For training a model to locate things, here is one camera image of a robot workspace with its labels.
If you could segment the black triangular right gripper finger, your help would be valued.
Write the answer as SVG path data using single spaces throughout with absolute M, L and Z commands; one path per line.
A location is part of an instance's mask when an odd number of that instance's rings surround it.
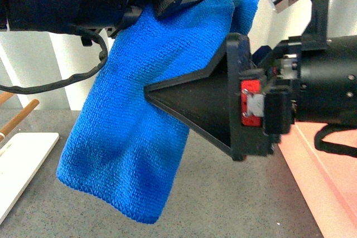
M 178 119 L 234 161 L 246 156 L 231 141 L 229 60 L 239 67 L 250 60 L 246 35 L 230 33 L 202 69 L 144 87 L 152 105 Z

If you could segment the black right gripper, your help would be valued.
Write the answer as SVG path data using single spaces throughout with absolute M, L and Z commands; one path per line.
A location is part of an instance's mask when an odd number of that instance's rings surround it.
M 295 122 L 321 123 L 313 140 L 317 150 L 356 157 L 355 147 L 325 140 L 356 129 L 355 36 L 328 40 L 321 50 L 288 42 L 263 46 L 252 63 L 240 82 L 243 127 L 260 129 L 274 144 Z

